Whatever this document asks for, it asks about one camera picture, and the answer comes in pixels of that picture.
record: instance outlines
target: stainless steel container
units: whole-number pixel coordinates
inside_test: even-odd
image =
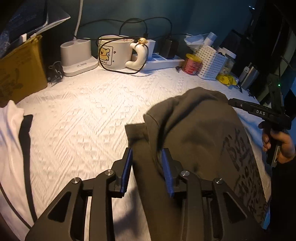
[[[250,87],[250,85],[254,82],[254,80],[257,79],[258,75],[259,75],[259,71],[256,70],[254,66],[252,66],[250,68],[250,71],[248,72],[248,74],[246,75],[246,77],[241,83],[242,88],[244,90],[247,90]]]

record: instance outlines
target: mug handle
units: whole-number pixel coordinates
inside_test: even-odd
[[[147,48],[143,44],[139,44],[139,43],[131,43],[130,47],[137,52],[138,58],[136,61],[127,61],[126,67],[139,70],[143,66],[147,58],[147,55],[148,55]]]

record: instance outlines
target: white plastic basket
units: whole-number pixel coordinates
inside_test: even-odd
[[[227,60],[227,57],[207,45],[202,46],[195,55],[202,59],[202,68],[197,75],[204,80],[215,80]]]

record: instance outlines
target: white desk lamp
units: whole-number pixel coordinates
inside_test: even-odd
[[[80,25],[83,0],[80,0],[78,21],[74,35]],[[98,60],[91,55],[91,41],[76,39],[61,45],[62,67],[65,76],[74,76],[85,71],[94,69],[98,66]]]

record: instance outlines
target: black stripe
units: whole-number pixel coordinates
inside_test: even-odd
[[[3,216],[0,213],[0,234],[2,240],[9,240],[9,241],[20,241],[11,228],[7,225],[6,221],[4,220]]]
[[[0,182],[0,190],[6,200],[6,202],[8,203],[8,205],[10,206],[11,210],[15,213],[15,215],[23,222],[24,225],[26,225],[26,227],[28,229],[31,229],[31,226],[22,218],[22,216],[15,210],[15,208],[13,207],[12,203],[9,201],[8,197],[6,196],[6,193],[4,192],[4,189],[1,185],[1,182]]]
[[[24,178],[25,178],[26,195],[27,195],[31,216],[32,216],[33,222],[35,223],[37,221],[37,215],[36,215],[34,202],[33,202],[31,179],[30,179],[31,139],[30,139],[29,131],[31,128],[32,120],[33,120],[32,115],[24,116],[24,119],[20,127],[19,140],[20,140],[20,146],[22,148],[22,155],[24,157]]]

